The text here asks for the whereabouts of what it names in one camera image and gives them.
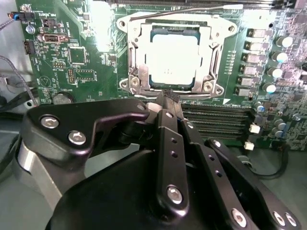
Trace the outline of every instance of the cpu socket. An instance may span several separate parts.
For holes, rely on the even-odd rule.
[[[127,33],[129,74],[119,86],[137,97],[155,98],[173,89],[181,98],[220,96],[217,84],[223,44],[237,25],[219,15],[178,13],[147,19],[137,12],[117,20]]]

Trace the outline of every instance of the black mechanical arm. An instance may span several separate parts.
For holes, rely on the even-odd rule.
[[[47,230],[299,230],[295,215],[219,140],[203,142],[179,97],[46,105],[24,117],[15,175],[54,210]],[[84,176],[88,158],[140,150]]]

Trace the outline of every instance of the silver screw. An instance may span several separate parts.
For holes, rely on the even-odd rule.
[[[238,211],[237,209],[232,209],[231,211],[232,217],[235,219],[235,221],[240,225],[241,227],[245,228],[247,225],[246,219],[244,215]]]
[[[294,121],[300,121],[302,119],[301,114],[293,114],[292,119]]]
[[[277,212],[274,211],[273,214],[274,214],[274,216],[275,216],[277,222],[278,222],[281,226],[285,226],[285,225],[286,225],[284,219],[283,219]]]
[[[166,112],[166,115],[167,115],[168,117],[170,117],[170,118],[172,118],[172,117],[173,117],[173,115],[172,115],[172,114],[170,114],[169,112]]]
[[[138,107],[139,109],[141,109],[141,110],[145,110],[145,107],[144,107],[144,105],[142,105],[142,104],[138,104],[137,107]]]
[[[177,205],[182,202],[181,192],[173,186],[167,188],[167,196]]]
[[[35,34],[35,28],[32,25],[27,25],[27,27],[25,28],[25,31],[30,35]]]
[[[217,147],[220,147],[220,146],[221,146],[221,143],[218,142],[217,140],[213,140],[213,143],[214,143]]]
[[[59,126],[59,121],[51,116],[45,116],[40,120],[42,126],[46,128],[56,128]]]
[[[68,140],[75,145],[83,145],[86,141],[86,137],[82,132],[72,131],[68,135]]]
[[[286,217],[288,219],[288,221],[290,222],[290,224],[294,227],[296,227],[296,221],[292,218],[292,216],[286,212]]]
[[[194,128],[193,124],[190,121],[187,122],[187,125],[189,126],[189,128]]]

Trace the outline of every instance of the chip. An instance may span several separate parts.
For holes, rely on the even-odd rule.
[[[69,59],[71,64],[74,65],[85,65],[86,54],[84,47],[70,47],[69,48]]]

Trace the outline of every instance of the motherboard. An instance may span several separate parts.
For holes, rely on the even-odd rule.
[[[203,138],[306,150],[306,1],[238,2],[16,0],[8,16],[41,104],[151,102],[172,89]]]

